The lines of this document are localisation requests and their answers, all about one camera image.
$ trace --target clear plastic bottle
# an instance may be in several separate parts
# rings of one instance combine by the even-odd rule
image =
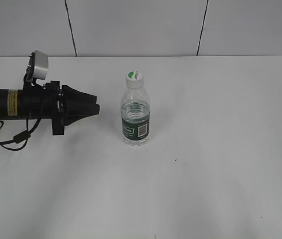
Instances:
[[[126,143],[140,146],[148,140],[150,100],[139,71],[127,74],[127,90],[121,101],[122,131]]]

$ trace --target white tabletop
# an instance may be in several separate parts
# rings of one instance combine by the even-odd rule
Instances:
[[[0,88],[21,89],[27,62],[0,58]],[[121,136],[134,69],[151,101],[142,147]],[[52,57],[50,80],[101,111],[0,148],[0,239],[282,239],[282,56]]]

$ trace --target bottle cap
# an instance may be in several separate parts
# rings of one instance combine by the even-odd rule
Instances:
[[[143,84],[143,74],[141,72],[131,71],[127,74],[127,86],[129,88],[140,88]]]

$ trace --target black cable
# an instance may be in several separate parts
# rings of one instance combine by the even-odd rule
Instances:
[[[36,120],[36,123],[34,124],[34,126],[31,128],[31,130],[29,131],[30,134],[32,134],[38,127],[41,118],[42,118],[42,113],[43,113],[43,98],[42,98],[42,87],[36,83],[36,80],[33,81],[33,85],[36,86],[39,90],[40,90],[40,113],[39,116]]]
[[[1,126],[0,126],[0,130],[1,130],[1,128],[3,127],[4,122],[2,120],[0,120],[0,123],[1,123]],[[27,131],[28,131],[29,130],[29,120],[28,120],[28,118],[26,119],[26,128],[27,128]],[[25,143],[23,143],[23,145],[21,147],[19,147],[19,148],[8,148],[8,147],[6,147],[6,146],[4,146],[2,144],[0,144],[0,146],[5,148],[5,149],[7,149],[7,150],[10,150],[10,151],[20,151],[20,150],[22,150],[23,148],[26,147],[27,143],[28,143],[28,139],[26,139]]]

